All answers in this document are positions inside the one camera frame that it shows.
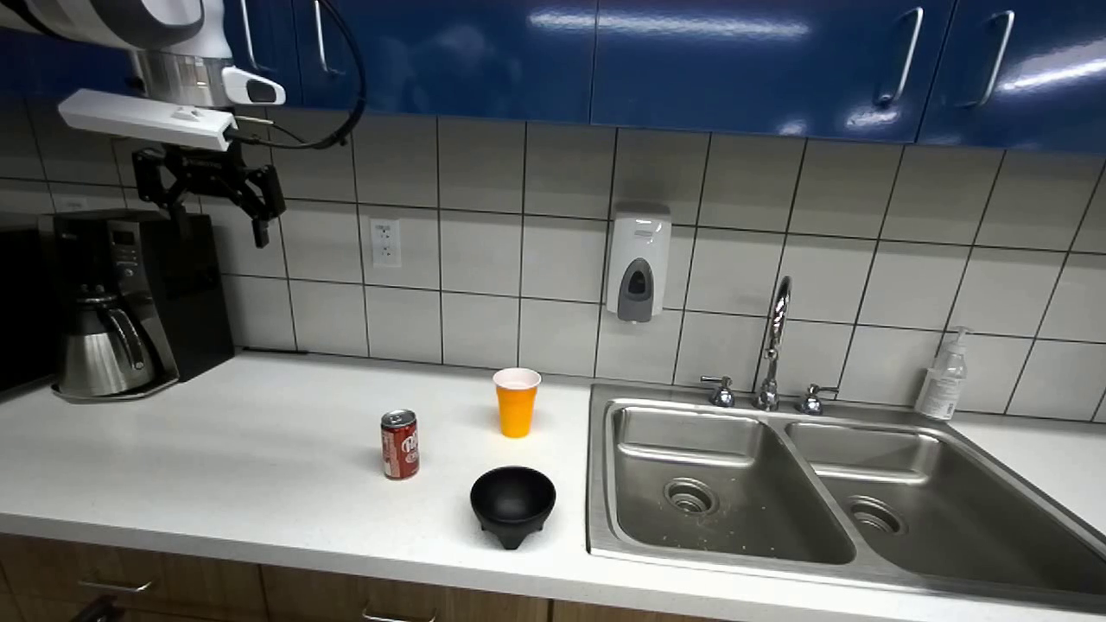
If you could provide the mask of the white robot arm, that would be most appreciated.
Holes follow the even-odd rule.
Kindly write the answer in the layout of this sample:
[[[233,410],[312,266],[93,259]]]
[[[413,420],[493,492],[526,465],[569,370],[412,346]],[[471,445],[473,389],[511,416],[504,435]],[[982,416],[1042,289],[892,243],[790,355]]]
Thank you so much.
[[[284,107],[288,91],[243,69],[225,35],[225,0],[0,0],[4,29],[119,47],[139,94],[76,85],[59,113],[76,132],[130,138],[139,197],[186,228],[184,193],[231,202],[251,243],[284,213],[279,172],[243,154],[237,107]]]

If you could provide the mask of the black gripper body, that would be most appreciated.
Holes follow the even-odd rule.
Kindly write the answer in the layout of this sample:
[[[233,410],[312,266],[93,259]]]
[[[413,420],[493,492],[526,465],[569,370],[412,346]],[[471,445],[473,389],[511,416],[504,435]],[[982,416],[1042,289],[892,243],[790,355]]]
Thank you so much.
[[[139,151],[165,154],[171,161],[177,184],[180,184],[180,203],[184,203],[184,193],[225,197],[231,203],[243,202],[247,169],[237,149],[202,151],[202,149],[165,146],[165,149],[139,149]]]

